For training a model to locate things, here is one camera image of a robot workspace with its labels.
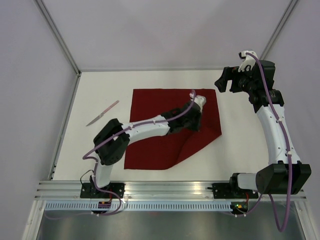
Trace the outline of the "silver knife pink handle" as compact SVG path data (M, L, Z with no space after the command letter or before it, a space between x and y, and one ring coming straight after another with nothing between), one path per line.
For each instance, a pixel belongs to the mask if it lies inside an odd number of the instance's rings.
M99 119L101 119L108 111L110 111L114 106L116 106L120 101L116 100L115 102L113 102L110 106L108 106L103 112L101 112L98 116L96 116L93 120L91 120L86 127L94 124L95 122L97 122Z

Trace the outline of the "aluminium mounting rail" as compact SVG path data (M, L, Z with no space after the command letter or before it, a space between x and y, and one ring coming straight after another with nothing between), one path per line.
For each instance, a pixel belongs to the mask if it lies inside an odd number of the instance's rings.
M127 181L112 182L110 191L124 200L133 201L204 201L214 199L211 181ZM107 199L109 194L100 192L84 181L41 181L35 192L35 200Z

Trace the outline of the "dark red cloth napkin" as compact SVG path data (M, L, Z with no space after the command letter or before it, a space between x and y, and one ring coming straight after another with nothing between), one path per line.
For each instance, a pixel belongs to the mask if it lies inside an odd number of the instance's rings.
M189 100L189 89L134 89L130 122L144 121ZM166 170L196 154L222 134L216 91L197 89L206 98L199 131L183 129L179 133L157 136L130 144L125 151L126 170Z

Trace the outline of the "left aluminium frame post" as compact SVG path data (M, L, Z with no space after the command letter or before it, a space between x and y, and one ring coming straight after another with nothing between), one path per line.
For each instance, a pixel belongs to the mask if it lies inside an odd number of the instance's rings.
M38 7L41 15L43 16L46 24L48 25L51 33L53 34L54 38L56 39L59 47L62 50L62 53L66 57L68 63L70 64L71 68L75 72L77 76L81 74L81 70L79 69L78 65L76 64L75 59L73 58L62 34L60 33L51 13L49 12L45 2L43 0L34 0L34 3Z

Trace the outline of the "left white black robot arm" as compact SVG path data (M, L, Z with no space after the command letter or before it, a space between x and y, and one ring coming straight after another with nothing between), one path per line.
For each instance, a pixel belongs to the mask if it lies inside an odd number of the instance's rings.
M91 190L98 198L110 194L113 165L123 157L129 145L152 137L177 134L183 129L198 131L206 101L204 96L196 95L182 108L150 119L129 123L111 119L93 139L94 148L83 156L84 160L95 160L90 185L84 189Z

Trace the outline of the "right aluminium frame post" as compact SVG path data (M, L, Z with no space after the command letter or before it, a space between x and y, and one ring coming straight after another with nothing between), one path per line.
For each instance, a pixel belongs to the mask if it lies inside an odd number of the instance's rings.
M285 8L280 20L278 21L275 29L273 30L267 44L265 45L261 55L260 55L260 60L266 60L270 51L272 50L273 46L277 42L277 39L281 35L283 29L285 28L287 22L289 21L292 13L296 9L299 0L290 0L287 7Z

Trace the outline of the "aluminium frame post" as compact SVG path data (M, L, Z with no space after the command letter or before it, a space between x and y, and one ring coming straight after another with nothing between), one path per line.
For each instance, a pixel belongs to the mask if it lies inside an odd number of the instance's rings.
M73 58L62 34L60 33L51 13L49 12L45 2L43 0L34 0L34 3L38 7L41 15L43 16L46 24L48 25L51 33L53 34L54 38L56 39L59 47L62 50L62 53L66 57L68 63L70 64L71 68L75 72L77 76L81 74L81 70L79 69L78 65L76 64L75 59Z
M277 39L281 35L283 29L285 28L287 22L289 21L292 13L296 9L299 0L290 0L287 7L285 8L280 20L278 21L275 29L273 30L267 44L265 45L261 55L260 55L260 60L266 60L270 51L272 50L273 46L277 42Z

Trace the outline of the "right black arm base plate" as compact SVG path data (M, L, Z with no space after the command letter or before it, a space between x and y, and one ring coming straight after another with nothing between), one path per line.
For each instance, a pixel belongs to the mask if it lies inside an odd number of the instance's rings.
M212 191L214 199L258 199L259 194L250 189L242 189L230 183L217 182L206 188Z

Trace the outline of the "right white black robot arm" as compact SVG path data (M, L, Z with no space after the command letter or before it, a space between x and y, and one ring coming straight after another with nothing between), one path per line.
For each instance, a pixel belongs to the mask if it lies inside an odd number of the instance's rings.
M224 93L228 81L230 92L245 92L253 105L263 128L267 150L268 166L257 173L234 173L228 192L235 198L246 190L260 194L296 195L300 192L312 170L309 164L301 162L290 135L285 119L284 100L279 90L273 88L275 64L262 60L239 71L237 66L226 66L221 77L214 83Z

